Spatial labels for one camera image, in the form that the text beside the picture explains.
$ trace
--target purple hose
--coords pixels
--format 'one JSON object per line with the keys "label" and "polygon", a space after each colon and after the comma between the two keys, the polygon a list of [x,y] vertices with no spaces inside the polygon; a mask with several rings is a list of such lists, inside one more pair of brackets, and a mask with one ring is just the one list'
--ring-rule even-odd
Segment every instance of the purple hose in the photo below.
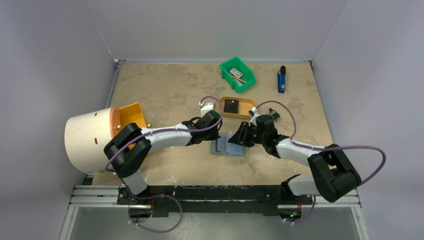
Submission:
{"label": "purple hose", "polygon": [[[279,104],[283,108],[285,108],[285,110],[287,110],[288,114],[290,114],[290,117],[291,117],[291,120],[293,121],[293,126],[294,126],[294,131],[293,131],[293,134],[290,136],[290,141],[295,146],[298,146],[298,147],[301,147],[301,148],[305,148],[305,149],[319,150],[319,151],[323,151],[323,152],[338,151],[338,150],[351,150],[351,149],[371,149],[371,150],[375,150],[375,151],[380,152],[381,153],[381,156],[382,156],[380,165],[375,169],[375,171],[373,171],[371,173],[371,175],[369,175],[367,178],[365,178],[360,183],[360,186],[364,185],[366,182],[368,182],[369,180],[371,180],[375,175],[377,175],[377,173],[379,173],[380,170],[383,168],[383,166],[386,164],[386,153],[381,148],[376,147],[376,146],[351,145],[351,146],[337,146],[337,147],[330,147],[330,148],[321,148],[321,147],[312,147],[312,146],[300,144],[300,143],[297,143],[297,142],[293,141],[293,137],[296,135],[296,131],[297,131],[296,120],[295,120],[295,117],[293,116],[293,113],[289,110],[289,108],[286,105],[284,105],[283,103],[281,103],[279,101],[275,101],[275,100],[264,101],[264,102],[258,104],[256,106],[256,108],[258,109],[260,106],[262,106],[264,104],[267,104],[267,103],[276,103],[276,104]],[[305,217],[302,217],[301,220],[299,220],[299,221],[296,222],[297,224],[303,222],[310,215],[310,213],[312,212],[312,210],[315,207],[315,203],[316,203],[316,197],[313,196],[313,203],[312,203],[311,209],[305,215]]]}
{"label": "purple hose", "polygon": [[[203,103],[203,101],[205,100],[205,99],[208,99],[208,98],[211,98],[211,99],[214,99],[215,101],[217,101],[218,103],[219,103],[219,105],[221,106],[221,109],[222,110],[224,110],[224,106],[223,106],[223,104],[222,104],[222,102],[218,99],[218,98],[216,98],[216,97],[214,97],[214,96],[205,96],[204,98],[202,98],[201,100],[200,100],[200,103]],[[149,135],[151,135],[151,134],[157,134],[157,133],[162,133],[162,132],[174,132],[174,131],[180,131],[180,132],[203,132],[203,131],[207,131],[207,130],[210,130],[210,129],[213,129],[214,127],[216,127],[216,126],[218,126],[218,124],[220,124],[220,122],[222,122],[222,120],[223,120],[223,117],[224,117],[224,111],[222,111],[222,113],[221,113],[221,117],[218,119],[218,121],[216,122],[216,123],[214,123],[212,126],[208,126],[208,127],[206,127],[206,128],[202,128],[202,129],[180,129],[180,128],[177,128],[177,129],[175,129],[175,128],[163,128],[163,129],[158,129],[158,130],[154,130],[154,131],[149,131],[149,132],[146,132],[146,133],[144,133],[144,134],[141,134],[140,136],[137,136],[136,138],[134,138],[133,140],[131,140],[131,141],[129,141],[127,144],[125,144],[123,147],[121,147],[111,158],[110,158],[110,160],[106,163],[106,166],[104,166],[104,170],[106,170],[106,171],[108,171],[108,172],[115,172],[114,170],[110,170],[109,169],[109,165],[111,165],[111,163],[117,158],[117,156],[119,155],[119,154],[121,154],[126,148],[128,148],[131,144],[134,144],[135,142],[137,142],[137,141],[139,141],[140,139],[142,139],[142,138],[144,138],[144,137],[146,137],[146,136],[149,136]],[[149,227],[146,227],[146,226],[143,226],[143,225],[141,225],[141,224],[138,224],[138,223],[136,223],[136,222],[134,222],[132,219],[131,219],[131,214],[130,214],[130,211],[131,211],[131,208],[130,209],[128,209],[128,217],[129,217],[129,219],[130,219],[130,222],[132,223],[132,224],[134,224],[134,225],[136,225],[137,227],[140,227],[140,228],[142,228],[142,229],[144,229],[144,230],[147,230],[147,231],[150,231],[150,232],[153,232],[153,233],[168,233],[168,232],[170,232],[170,231],[172,231],[172,230],[174,230],[176,227],[178,227],[178,225],[181,223],[181,220],[183,219],[183,208],[181,207],[181,204],[178,202],[178,200],[176,200],[174,197],[172,197],[172,196],[169,196],[169,195],[154,195],[154,196],[147,196],[147,197],[140,197],[140,196],[136,196],[136,195],[134,195],[131,191],[130,191],[130,188],[129,187],[127,187],[127,190],[128,190],[128,192],[129,192],[129,194],[133,197],[133,198],[135,198],[135,199],[139,199],[139,200],[147,200],[147,199],[154,199],[154,198],[168,198],[168,199],[171,199],[171,200],[173,200],[177,205],[178,205],[178,208],[179,208],[179,219],[178,219],[178,222],[173,226],[173,227],[171,227],[171,228],[169,228],[169,229],[167,229],[167,230],[155,230],[155,229],[152,229],[152,228],[149,228]]]}

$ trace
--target purple cable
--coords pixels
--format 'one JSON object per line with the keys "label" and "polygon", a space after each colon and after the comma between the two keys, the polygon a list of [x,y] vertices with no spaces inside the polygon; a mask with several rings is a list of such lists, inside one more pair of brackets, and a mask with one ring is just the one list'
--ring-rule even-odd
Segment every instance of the purple cable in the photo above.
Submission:
{"label": "purple cable", "polygon": [[[218,99],[218,98],[216,98],[216,97],[214,97],[214,96],[205,96],[205,97],[203,97],[201,100],[200,100],[200,104],[202,104],[203,103],[203,101],[205,100],[205,99],[208,99],[208,98],[211,98],[211,99],[214,99],[215,101],[217,101],[218,103],[219,103],[219,105],[221,106],[221,109],[223,110],[224,109],[224,106],[223,106],[223,104],[222,104],[222,102]],[[221,116],[220,116],[220,118],[218,119],[218,121],[216,122],[216,123],[214,123],[212,126],[208,126],[208,127],[206,127],[206,128],[202,128],[202,129],[180,129],[180,128],[177,128],[177,129],[175,129],[175,128],[163,128],[163,129],[158,129],[158,130],[154,130],[154,131],[149,131],[149,132],[146,132],[146,133],[144,133],[144,134],[141,134],[140,136],[137,136],[136,138],[134,138],[133,140],[131,140],[131,141],[129,141],[127,144],[125,144],[123,147],[121,147],[111,158],[110,158],[110,160],[106,163],[106,166],[104,166],[104,170],[106,170],[106,171],[108,171],[108,172],[115,172],[114,170],[110,170],[109,169],[109,165],[111,165],[111,163],[117,158],[117,156],[119,155],[119,154],[121,154],[126,148],[128,148],[131,144],[134,144],[135,142],[137,142],[137,141],[139,141],[140,139],[142,139],[142,138],[144,138],[144,137],[146,137],[146,136],[149,136],[149,135],[151,135],[151,134],[157,134],[157,133],[162,133],[162,132],[174,132],[174,131],[180,131],[180,132],[190,132],[190,133],[192,133],[192,132],[203,132],[203,131],[207,131],[207,130],[209,130],[209,129],[212,129],[212,128],[214,128],[214,127],[216,127],[216,126],[218,126],[218,124],[220,124],[220,122],[222,122],[222,120],[223,120],[223,117],[224,117],[224,111],[222,111],[222,113],[221,113]],[[154,199],[154,198],[168,198],[168,199],[171,199],[171,200],[173,200],[177,205],[178,205],[178,208],[179,208],[179,219],[178,219],[178,222],[173,226],[173,227],[171,227],[171,228],[169,228],[169,229],[167,229],[167,230],[155,230],[155,229],[151,229],[151,228],[149,228],[149,227],[146,227],[146,226],[143,226],[143,225],[141,225],[141,224],[138,224],[138,223],[136,223],[136,222],[134,222],[132,219],[131,219],[131,215],[130,215],[130,210],[131,210],[131,208],[128,210],[128,216],[129,216],[129,218],[130,218],[130,221],[131,221],[131,223],[132,224],[134,224],[134,225],[136,225],[137,227],[140,227],[140,228],[142,228],[142,229],[144,229],[144,230],[147,230],[147,231],[150,231],[150,232],[153,232],[153,233],[168,233],[168,232],[170,232],[170,231],[172,231],[172,230],[174,230],[176,227],[178,227],[178,225],[181,223],[181,220],[183,219],[183,208],[181,207],[181,204],[178,202],[178,200],[176,200],[174,197],[172,197],[172,196],[169,196],[169,195],[154,195],[154,196],[147,196],[147,197],[140,197],[140,196],[136,196],[136,195],[134,195],[131,191],[130,191],[130,188],[129,187],[127,187],[127,190],[128,190],[128,192],[129,192],[129,194],[133,197],[133,198],[135,198],[135,199],[139,199],[139,200],[147,200],[147,199]]]}
{"label": "purple cable", "polygon": [[[330,148],[321,148],[321,147],[312,147],[312,146],[300,144],[300,143],[297,143],[297,142],[293,141],[293,137],[296,135],[296,131],[297,131],[296,120],[295,120],[295,117],[293,116],[293,113],[289,110],[289,108],[286,105],[284,105],[283,103],[281,103],[279,101],[275,101],[275,100],[264,101],[264,102],[258,104],[256,106],[256,108],[258,109],[260,106],[262,106],[264,104],[267,104],[267,103],[276,103],[276,104],[279,104],[283,108],[285,108],[285,110],[287,110],[288,114],[290,114],[290,117],[291,117],[291,120],[293,121],[293,126],[294,126],[294,131],[293,131],[293,134],[290,136],[290,141],[295,146],[298,146],[298,147],[301,147],[301,148],[305,148],[305,149],[319,150],[319,151],[322,151],[322,152],[338,151],[338,150],[351,150],[351,149],[370,149],[370,150],[375,150],[375,151],[380,152],[381,153],[381,156],[382,156],[380,165],[375,169],[375,171],[373,171],[371,173],[371,175],[369,175],[367,178],[365,178],[360,183],[360,186],[364,185],[366,182],[368,182],[369,180],[371,180],[375,175],[377,175],[377,173],[379,173],[380,170],[383,168],[383,166],[386,164],[386,153],[381,148],[376,147],[376,146],[351,145],[351,146],[337,146],[337,147],[330,147]],[[303,217],[301,220],[297,221],[296,223],[303,222],[303,220],[305,220],[310,215],[310,213],[312,212],[312,210],[315,207],[315,203],[316,203],[316,197],[313,196],[313,203],[312,203],[311,209],[305,215],[305,217]]]}

